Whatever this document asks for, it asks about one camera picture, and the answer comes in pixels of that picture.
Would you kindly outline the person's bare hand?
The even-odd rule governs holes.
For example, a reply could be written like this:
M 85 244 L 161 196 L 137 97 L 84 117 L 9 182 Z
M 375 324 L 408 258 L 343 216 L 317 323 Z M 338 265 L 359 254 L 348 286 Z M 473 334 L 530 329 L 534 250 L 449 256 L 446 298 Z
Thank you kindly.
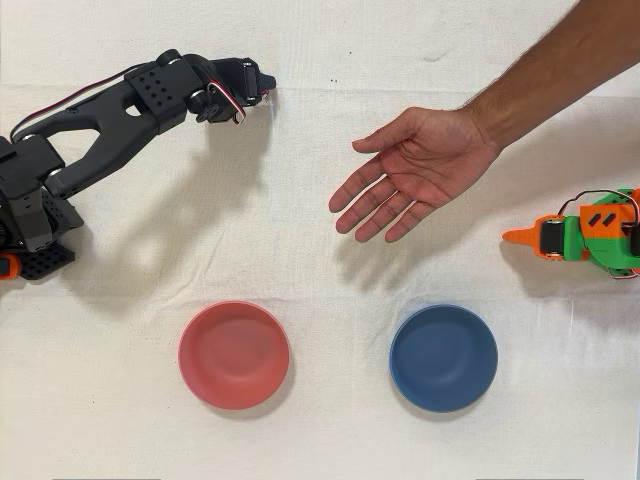
M 437 209 L 474 185 L 502 147 L 464 110 L 410 107 L 370 135 L 352 142 L 372 158 L 331 196 L 340 234 L 360 243 L 384 234 L 399 241 Z

